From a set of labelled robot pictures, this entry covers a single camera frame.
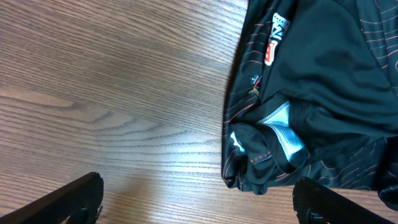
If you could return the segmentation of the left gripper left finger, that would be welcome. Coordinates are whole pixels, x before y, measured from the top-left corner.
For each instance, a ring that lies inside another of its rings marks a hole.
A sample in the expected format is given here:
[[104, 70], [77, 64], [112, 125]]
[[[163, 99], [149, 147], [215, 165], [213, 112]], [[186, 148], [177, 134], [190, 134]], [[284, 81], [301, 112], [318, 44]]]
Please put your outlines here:
[[95, 224], [102, 210], [104, 180], [90, 172], [42, 198], [1, 217], [8, 224]]

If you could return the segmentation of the black orange-patterned cycling jersey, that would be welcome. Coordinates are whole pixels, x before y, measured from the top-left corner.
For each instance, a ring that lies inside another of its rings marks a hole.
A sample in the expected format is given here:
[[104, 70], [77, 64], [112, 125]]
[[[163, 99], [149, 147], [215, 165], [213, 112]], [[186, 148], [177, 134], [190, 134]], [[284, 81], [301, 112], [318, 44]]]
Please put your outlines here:
[[224, 100], [221, 176], [302, 177], [397, 209], [397, 1], [250, 0]]

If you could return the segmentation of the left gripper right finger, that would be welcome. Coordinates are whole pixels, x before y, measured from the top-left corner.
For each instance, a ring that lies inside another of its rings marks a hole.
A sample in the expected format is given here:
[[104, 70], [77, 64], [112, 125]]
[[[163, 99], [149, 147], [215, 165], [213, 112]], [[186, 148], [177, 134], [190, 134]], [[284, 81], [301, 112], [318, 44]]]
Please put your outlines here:
[[393, 224], [308, 177], [296, 182], [292, 196], [300, 224]]

